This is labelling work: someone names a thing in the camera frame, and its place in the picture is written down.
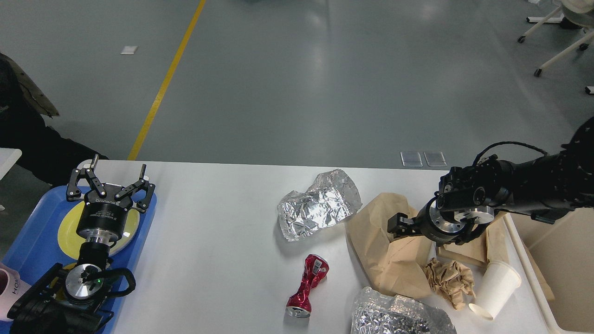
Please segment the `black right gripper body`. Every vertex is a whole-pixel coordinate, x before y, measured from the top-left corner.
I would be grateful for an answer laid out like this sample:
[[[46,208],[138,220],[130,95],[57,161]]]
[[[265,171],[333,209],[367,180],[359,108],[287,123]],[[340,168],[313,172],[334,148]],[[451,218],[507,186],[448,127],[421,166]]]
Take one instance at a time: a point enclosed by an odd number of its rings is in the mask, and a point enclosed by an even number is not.
[[[414,232],[420,233],[438,245],[463,245],[484,233],[496,214],[488,206],[459,211],[439,211],[431,199],[414,218]]]

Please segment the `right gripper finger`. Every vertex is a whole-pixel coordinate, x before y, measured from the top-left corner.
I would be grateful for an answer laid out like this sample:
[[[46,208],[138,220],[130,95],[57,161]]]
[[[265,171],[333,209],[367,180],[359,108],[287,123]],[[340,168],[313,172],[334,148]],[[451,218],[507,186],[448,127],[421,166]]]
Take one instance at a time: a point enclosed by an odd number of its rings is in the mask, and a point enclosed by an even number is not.
[[[397,213],[387,221],[387,232],[394,238],[405,238],[420,236],[420,231],[415,218],[409,218],[407,214]]]

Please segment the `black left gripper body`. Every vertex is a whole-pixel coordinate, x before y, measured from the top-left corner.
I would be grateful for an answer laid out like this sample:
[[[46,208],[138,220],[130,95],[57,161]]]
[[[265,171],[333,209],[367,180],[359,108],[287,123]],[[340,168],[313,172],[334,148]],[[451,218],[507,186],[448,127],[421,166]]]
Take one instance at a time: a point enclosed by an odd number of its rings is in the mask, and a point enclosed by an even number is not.
[[[109,237],[108,243],[119,241],[124,232],[128,212],[133,201],[127,196],[121,200],[86,196],[85,205],[77,225],[77,235],[85,239],[100,234]]]

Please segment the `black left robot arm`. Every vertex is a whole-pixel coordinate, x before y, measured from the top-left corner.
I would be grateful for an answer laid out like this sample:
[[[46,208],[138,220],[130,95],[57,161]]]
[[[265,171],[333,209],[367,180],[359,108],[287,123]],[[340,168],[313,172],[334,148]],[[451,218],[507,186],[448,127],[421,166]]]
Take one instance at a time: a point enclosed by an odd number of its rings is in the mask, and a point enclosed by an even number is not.
[[[128,186],[102,182],[91,163],[72,170],[65,199],[80,207],[74,232],[81,240],[72,265],[55,263],[7,311],[11,334],[97,334],[113,319],[112,300],[136,289],[131,264],[116,247],[134,239],[127,221],[150,210],[155,184],[143,164]]]

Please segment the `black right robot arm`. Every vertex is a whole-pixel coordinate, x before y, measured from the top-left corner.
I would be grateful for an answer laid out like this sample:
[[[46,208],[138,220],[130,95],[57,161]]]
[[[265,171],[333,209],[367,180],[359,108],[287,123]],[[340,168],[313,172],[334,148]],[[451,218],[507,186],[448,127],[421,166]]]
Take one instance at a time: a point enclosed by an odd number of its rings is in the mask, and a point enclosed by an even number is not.
[[[480,152],[466,167],[452,167],[415,217],[397,213],[387,221],[395,238],[424,236],[437,245],[473,241],[501,212],[554,224],[594,202],[594,121],[587,120],[558,154],[515,164]]]

